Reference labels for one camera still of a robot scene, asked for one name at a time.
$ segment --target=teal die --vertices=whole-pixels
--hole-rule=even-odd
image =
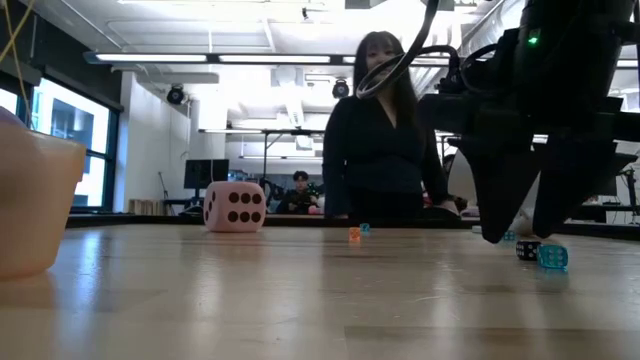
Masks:
[[[569,264],[569,252],[560,245],[540,245],[538,265],[547,269],[564,269]]]
[[[518,240],[518,236],[516,235],[516,233],[514,231],[507,231],[502,236],[502,240],[504,240],[504,241],[516,241],[516,240]]]
[[[371,227],[369,224],[360,224],[360,234],[369,235],[369,230]]]

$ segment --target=plastic container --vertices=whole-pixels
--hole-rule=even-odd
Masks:
[[[53,265],[85,154],[84,145],[0,123],[0,279]]]

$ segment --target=wooden table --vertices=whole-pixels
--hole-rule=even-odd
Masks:
[[[0,359],[638,359],[640,246],[556,240],[567,273],[469,231],[70,230],[0,283]]]

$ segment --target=large pink die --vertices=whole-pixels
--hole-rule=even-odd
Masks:
[[[214,232],[256,232],[266,213],[262,188],[248,182],[212,182],[204,199],[204,224]]]

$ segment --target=woman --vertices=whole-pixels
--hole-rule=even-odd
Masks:
[[[401,53],[400,41],[391,33],[368,34],[356,53],[354,87],[369,71]],[[324,138],[327,216],[417,217],[423,209],[421,181],[435,205],[457,213],[447,193],[435,133],[418,124],[416,108],[408,71],[374,98],[340,100]]]

